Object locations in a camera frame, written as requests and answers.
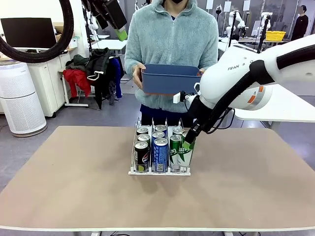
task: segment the paper on wall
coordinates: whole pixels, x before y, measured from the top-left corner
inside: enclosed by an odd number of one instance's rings
[[[225,4],[224,4],[224,10],[223,12],[230,12],[231,10],[231,1],[226,1]]]
[[[213,8],[213,0],[207,0],[207,10],[211,10]]]
[[[244,6],[243,6],[243,11],[249,11],[250,10],[250,4],[251,4],[251,0],[245,0]]]

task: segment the collar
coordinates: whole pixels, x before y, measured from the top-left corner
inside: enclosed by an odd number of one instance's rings
[[[153,0],[153,8],[156,12],[162,13],[166,12],[164,7],[162,6],[163,0]],[[182,12],[191,12],[191,10],[197,7],[197,0],[188,0],[186,8]]]

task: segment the blue storage bin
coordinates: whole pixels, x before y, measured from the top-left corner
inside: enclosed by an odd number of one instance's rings
[[[142,86],[145,93],[174,95],[181,91],[195,92],[194,85],[201,75],[194,66],[146,64],[142,70]]]

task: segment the person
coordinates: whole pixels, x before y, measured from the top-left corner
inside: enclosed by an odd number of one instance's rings
[[[132,17],[126,46],[125,68],[139,87],[135,96],[141,102],[143,125],[178,125],[182,119],[190,127],[183,102],[173,97],[145,94],[141,70],[145,64],[195,66],[204,72],[218,60],[218,24],[215,18],[197,7],[196,0],[154,0]]]
[[[303,7],[303,13],[300,14],[296,20],[291,41],[303,38],[306,33],[307,26],[309,25],[309,18],[305,15],[307,8],[305,5],[302,5],[301,7]]]

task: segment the red jacket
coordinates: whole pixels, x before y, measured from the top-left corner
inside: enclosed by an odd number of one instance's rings
[[[79,86],[79,88],[84,91],[85,97],[90,95],[91,85],[87,79],[87,74],[84,71],[68,69],[63,71],[63,76],[70,85],[71,97],[76,97],[78,95],[75,85]]]

